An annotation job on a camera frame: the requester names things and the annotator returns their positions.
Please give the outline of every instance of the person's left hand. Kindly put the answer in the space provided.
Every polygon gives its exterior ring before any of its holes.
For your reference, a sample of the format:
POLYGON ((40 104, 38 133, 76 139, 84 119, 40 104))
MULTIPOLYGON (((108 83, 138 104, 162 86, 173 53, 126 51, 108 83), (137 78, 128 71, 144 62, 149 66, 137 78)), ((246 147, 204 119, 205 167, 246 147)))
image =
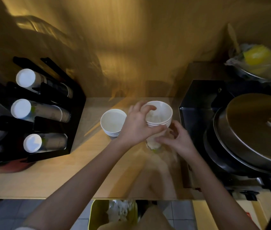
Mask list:
POLYGON ((156 127, 149 127, 147 125, 145 117, 150 110, 156 110, 156 107, 147 105, 141 110, 141 107, 145 103, 147 103, 147 101, 139 101, 130 107, 125 123, 117 138, 117 140, 121 141, 127 147, 133 147, 149 136, 167 129, 166 125, 156 127))

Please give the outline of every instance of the yellow object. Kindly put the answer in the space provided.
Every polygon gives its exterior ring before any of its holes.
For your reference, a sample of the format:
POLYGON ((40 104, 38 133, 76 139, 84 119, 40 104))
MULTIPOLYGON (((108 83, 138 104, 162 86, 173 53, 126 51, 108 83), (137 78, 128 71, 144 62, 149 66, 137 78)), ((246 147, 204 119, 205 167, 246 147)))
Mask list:
POLYGON ((264 45, 255 45, 243 54, 248 65, 260 65, 271 59, 271 50, 264 45))
MULTIPOLYGON (((109 209, 109 200, 94 200, 91 206, 88 230, 97 230, 101 225, 109 223, 107 210, 109 209)), ((128 211, 127 221, 131 225, 137 224, 137 204, 132 202, 132 210, 128 211)))

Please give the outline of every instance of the floor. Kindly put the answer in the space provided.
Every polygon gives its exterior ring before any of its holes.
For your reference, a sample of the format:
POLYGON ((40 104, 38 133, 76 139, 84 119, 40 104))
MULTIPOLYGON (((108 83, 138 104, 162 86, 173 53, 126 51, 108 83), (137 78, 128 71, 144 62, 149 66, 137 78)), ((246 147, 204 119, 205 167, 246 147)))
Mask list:
MULTIPOLYGON (((25 218, 43 200, 6 199, 0 201, 0 230, 14 230, 19 227, 25 218)), ((168 222, 176 230, 196 230, 196 221, 191 201, 158 201, 158 206, 162 210, 168 222)), ((71 230, 87 230, 92 201, 81 213, 71 230)))

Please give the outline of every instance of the wooden backsplash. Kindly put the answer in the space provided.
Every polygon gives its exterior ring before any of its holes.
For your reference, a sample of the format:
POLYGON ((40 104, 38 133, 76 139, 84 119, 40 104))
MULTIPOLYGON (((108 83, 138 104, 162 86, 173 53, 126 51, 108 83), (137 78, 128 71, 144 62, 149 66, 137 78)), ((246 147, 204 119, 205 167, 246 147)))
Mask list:
POLYGON ((271 0, 0 0, 0 73, 50 57, 95 96, 174 96, 192 61, 222 61, 230 22, 271 48, 271 0))

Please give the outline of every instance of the person's right hand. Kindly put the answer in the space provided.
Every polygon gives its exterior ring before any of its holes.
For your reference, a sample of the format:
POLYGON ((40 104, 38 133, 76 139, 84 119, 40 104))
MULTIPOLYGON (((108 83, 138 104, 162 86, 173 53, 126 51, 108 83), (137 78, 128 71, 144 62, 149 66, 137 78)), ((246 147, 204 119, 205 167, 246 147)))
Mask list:
POLYGON ((176 150, 183 158, 189 160, 198 154, 187 130, 183 128, 183 126, 176 120, 173 120, 171 125, 169 126, 173 131, 171 134, 175 137, 175 139, 170 139, 165 136, 160 136, 155 139, 158 143, 163 143, 168 146, 171 146, 176 150))

